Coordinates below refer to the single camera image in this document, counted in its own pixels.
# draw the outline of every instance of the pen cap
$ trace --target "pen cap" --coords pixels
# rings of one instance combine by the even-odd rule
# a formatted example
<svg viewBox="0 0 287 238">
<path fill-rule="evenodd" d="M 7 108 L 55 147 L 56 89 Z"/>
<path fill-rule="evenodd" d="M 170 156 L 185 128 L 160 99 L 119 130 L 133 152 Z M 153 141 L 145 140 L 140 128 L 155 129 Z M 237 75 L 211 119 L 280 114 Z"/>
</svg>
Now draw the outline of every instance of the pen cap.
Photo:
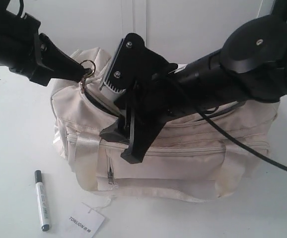
<svg viewBox="0 0 287 238">
<path fill-rule="evenodd" d="M 35 182 L 42 182 L 42 173 L 40 170 L 34 172 L 35 175 Z"/>
</svg>

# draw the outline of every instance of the metal key ring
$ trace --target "metal key ring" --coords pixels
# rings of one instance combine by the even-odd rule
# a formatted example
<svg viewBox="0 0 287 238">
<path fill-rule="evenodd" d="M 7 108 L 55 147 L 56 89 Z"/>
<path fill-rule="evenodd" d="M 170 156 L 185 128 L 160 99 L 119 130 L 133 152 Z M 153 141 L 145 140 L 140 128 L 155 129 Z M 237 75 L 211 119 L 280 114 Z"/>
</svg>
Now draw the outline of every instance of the metal key ring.
<svg viewBox="0 0 287 238">
<path fill-rule="evenodd" d="M 90 59 L 86 59 L 86 60 L 82 61 L 82 62 L 80 63 L 80 65 L 82 65 L 83 63 L 88 62 L 88 61 L 93 64 L 94 69 L 93 69 L 90 73 L 85 74 L 85 75 L 84 75 L 85 78 L 89 78 L 89 77 L 92 76 L 92 75 L 95 73 L 95 71 L 96 71 L 96 65 L 95 65 L 94 61 L 92 61 L 92 60 L 90 60 Z"/>
</svg>

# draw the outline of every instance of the paper tag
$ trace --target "paper tag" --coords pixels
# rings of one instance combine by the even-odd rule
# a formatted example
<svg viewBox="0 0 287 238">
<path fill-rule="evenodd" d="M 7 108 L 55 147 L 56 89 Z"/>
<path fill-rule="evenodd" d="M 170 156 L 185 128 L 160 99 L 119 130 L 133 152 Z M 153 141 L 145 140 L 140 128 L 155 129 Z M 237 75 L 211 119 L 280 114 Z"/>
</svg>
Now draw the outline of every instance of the paper tag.
<svg viewBox="0 0 287 238">
<path fill-rule="evenodd" d="M 102 215 L 81 203 L 64 220 L 61 237 L 92 238 L 104 220 Z"/>
</svg>

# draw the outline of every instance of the black cable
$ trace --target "black cable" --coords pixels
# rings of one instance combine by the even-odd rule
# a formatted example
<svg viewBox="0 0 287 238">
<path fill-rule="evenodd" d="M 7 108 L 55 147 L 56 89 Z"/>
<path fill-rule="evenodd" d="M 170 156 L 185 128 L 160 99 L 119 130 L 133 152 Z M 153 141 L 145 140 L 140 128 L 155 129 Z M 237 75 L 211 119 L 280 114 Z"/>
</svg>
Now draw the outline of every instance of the black cable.
<svg viewBox="0 0 287 238">
<path fill-rule="evenodd" d="M 19 0 L 19 2 L 20 2 L 20 8 L 19 8 L 18 14 L 16 15 L 17 17 L 21 17 L 22 14 L 23 14 L 23 10 L 24 10 L 24 2 L 23 2 L 23 0 Z"/>
<path fill-rule="evenodd" d="M 284 170 L 287 172 L 287 166 L 282 165 L 264 155 L 262 155 L 261 153 L 257 152 L 256 150 L 253 150 L 252 148 L 244 145 L 243 143 L 241 143 L 240 141 L 238 141 L 237 139 L 235 139 L 233 136 L 231 136 L 230 134 L 228 134 L 225 130 L 223 130 L 221 127 L 219 127 L 217 124 L 215 124 L 207 115 L 205 115 L 202 110 L 195 106 L 193 104 L 193 102 L 190 100 L 190 98 L 184 93 L 183 89 L 180 87 L 180 85 L 175 82 L 174 80 L 172 80 L 171 78 L 165 78 L 166 80 L 168 80 L 179 92 L 180 94 L 182 94 L 182 96 L 185 98 L 185 100 L 187 101 L 187 103 L 189 103 L 194 110 L 200 114 L 200 116 L 206 120 L 212 127 L 214 127 L 219 133 L 221 133 L 223 136 L 225 136 L 227 139 L 229 139 L 231 142 L 233 142 L 234 144 L 238 145 L 239 147 L 243 148 L 244 150 L 248 151 L 249 153 L 257 156 L 258 158 L 264 160 L 265 162 L 276 166 L 277 168 Z"/>
</svg>

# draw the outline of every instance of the handbag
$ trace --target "handbag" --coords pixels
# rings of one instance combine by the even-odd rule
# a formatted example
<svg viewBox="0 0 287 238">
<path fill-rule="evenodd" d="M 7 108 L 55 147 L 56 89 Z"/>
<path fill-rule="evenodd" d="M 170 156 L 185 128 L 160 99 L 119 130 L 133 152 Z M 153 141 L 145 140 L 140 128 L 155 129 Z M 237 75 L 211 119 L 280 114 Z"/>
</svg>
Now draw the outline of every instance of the handbag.
<svg viewBox="0 0 287 238">
<path fill-rule="evenodd" d="M 54 145 L 84 190 L 99 195 L 203 202 L 233 194 L 241 179 L 250 177 L 259 165 L 259 158 L 227 140 L 199 114 L 168 122 L 143 162 L 129 164 L 120 157 L 127 145 L 99 136 L 119 114 L 98 90 L 111 56 L 95 48 L 76 51 L 72 58 L 77 62 L 92 60 L 96 71 L 86 80 L 85 93 L 79 83 L 56 81 L 51 94 L 56 117 Z M 268 156 L 266 135 L 278 106 L 235 102 L 219 107 L 211 117 L 233 137 Z"/>
</svg>

